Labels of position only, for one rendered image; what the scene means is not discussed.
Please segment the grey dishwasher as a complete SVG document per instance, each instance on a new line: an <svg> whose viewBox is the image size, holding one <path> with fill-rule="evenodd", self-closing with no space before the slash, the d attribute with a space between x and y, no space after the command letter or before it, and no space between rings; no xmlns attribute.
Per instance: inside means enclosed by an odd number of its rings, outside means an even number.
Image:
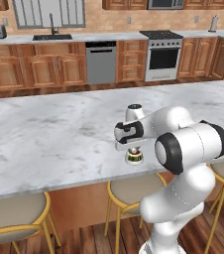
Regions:
<svg viewBox="0 0 224 254"><path fill-rule="evenodd" d="M114 83L116 77L116 42L86 42L87 83Z"/></svg>

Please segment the black sink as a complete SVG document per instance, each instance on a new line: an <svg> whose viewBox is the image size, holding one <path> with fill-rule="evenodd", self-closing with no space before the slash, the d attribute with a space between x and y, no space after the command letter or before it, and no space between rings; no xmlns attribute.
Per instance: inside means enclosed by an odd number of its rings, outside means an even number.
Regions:
<svg viewBox="0 0 224 254"><path fill-rule="evenodd" d="M34 35L33 41L51 41L51 40L72 40L71 34L66 35Z"/></svg>

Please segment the wooden base cupboard run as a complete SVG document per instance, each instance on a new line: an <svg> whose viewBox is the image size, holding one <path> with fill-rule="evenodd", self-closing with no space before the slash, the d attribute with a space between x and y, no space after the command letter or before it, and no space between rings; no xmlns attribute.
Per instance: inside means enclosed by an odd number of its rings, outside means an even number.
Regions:
<svg viewBox="0 0 224 254"><path fill-rule="evenodd" d="M0 90L86 83L85 43L0 45Z"/></svg>
<svg viewBox="0 0 224 254"><path fill-rule="evenodd" d="M184 38L178 77L224 78L224 38Z"/></svg>

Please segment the silver microwave oven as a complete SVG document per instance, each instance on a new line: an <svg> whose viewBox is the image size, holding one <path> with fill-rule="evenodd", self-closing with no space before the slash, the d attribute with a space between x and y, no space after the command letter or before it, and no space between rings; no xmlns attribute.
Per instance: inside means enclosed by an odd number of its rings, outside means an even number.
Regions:
<svg viewBox="0 0 224 254"><path fill-rule="evenodd" d="M182 10L183 0L149 0L149 10Z"/></svg>

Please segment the grey framed window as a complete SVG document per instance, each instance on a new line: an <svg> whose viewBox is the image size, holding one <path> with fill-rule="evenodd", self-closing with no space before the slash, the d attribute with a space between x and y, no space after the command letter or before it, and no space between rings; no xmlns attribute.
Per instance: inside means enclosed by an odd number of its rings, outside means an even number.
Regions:
<svg viewBox="0 0 224 254"><path fill-rule="evenodd" d="M84 0L12 0L19 29L84 28Z"/></svg>

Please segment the wooden drawer stack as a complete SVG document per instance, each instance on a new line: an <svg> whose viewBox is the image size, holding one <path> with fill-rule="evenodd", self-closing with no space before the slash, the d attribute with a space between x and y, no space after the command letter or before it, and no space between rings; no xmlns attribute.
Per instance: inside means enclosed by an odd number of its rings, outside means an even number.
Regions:
<svg viewBox="0 0 224 254"><path fill-rule="evenodd" d="M116 42L116 81L144 79L147 40L121 40Z"/></svg>

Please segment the silver oven with hob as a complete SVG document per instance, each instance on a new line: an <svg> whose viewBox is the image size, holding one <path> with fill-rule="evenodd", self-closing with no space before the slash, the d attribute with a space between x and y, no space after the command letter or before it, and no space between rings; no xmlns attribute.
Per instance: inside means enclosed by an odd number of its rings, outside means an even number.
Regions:
<svg viewBox="0 0 224 254"><path fill-rule="evenodd" d="M141 34L149 39L145 81L176 79L183 36L170 30Z"/></svg>

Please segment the wooden island counter base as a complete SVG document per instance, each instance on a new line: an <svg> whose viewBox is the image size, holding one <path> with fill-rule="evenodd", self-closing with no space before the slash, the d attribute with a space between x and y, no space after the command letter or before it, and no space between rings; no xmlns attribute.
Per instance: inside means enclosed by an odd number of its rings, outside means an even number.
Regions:
<svg viewBox="0 0 224 254"><path fill-rule="evenodd" d="M52 215L59 231L103 223L108 201L106 182L110 180L149 177L155 172L161 172L167 182L172 179L157 160L130 166L122 154L112 160L72 160L49 166L47 187L52 189Z"/></svg>

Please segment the dark metal tap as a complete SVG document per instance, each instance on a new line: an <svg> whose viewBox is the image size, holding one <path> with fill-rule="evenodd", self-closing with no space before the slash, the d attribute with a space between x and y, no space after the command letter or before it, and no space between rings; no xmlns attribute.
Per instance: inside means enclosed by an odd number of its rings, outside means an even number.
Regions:
<svg viewBox="0 0 224 254"><path fill-rule="evenodd" d="M55 26L54 26L54 18L53 18L53 14L52 14L52 13L50 13L50 22L51 22L51 31L52 31L52 35L58 34L58 28L55 29Z"/></svg>

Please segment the white paper towel roll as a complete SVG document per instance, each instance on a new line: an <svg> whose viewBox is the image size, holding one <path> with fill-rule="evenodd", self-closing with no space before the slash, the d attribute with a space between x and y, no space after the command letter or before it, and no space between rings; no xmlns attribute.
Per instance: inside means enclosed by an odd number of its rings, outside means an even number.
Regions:
<svg viewBox="0 0 224 254"><path fill-rule="evenodd" d="M216 33L217 23L218 23L218 16L215 15L212 18L211 25L210 25L210 28L209 28L208 32L210 32L210 33Z"/></svg>

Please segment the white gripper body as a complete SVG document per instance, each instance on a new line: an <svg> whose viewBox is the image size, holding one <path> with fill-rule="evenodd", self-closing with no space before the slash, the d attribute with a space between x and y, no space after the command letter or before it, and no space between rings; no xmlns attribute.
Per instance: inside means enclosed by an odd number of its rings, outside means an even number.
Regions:
<svg viewBox="0 0 224 254"><path fill-rule="evenodd" d="M129 149L136 149L148 142L147 139L136 139L133 141L130 141L127 144L121 144L118 141L115 142L115 148L117 151L124 151L124 150L129 150Z"/></svg>

